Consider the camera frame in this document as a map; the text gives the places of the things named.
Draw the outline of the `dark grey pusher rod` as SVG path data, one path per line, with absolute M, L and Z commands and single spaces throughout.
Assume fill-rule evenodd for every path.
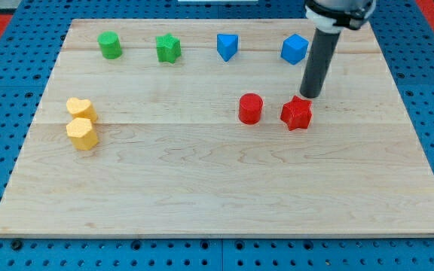
M 320 95 L 341 33 L 327 33 L 316 29 L 313 36 L 300 94 L 306 98 Z

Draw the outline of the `white and black rod mount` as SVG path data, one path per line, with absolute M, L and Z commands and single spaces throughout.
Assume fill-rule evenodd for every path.
M 376 0 L 305 0 L 305 16 L 318 30 L 338 34 L 359 30 L 374 13 Z

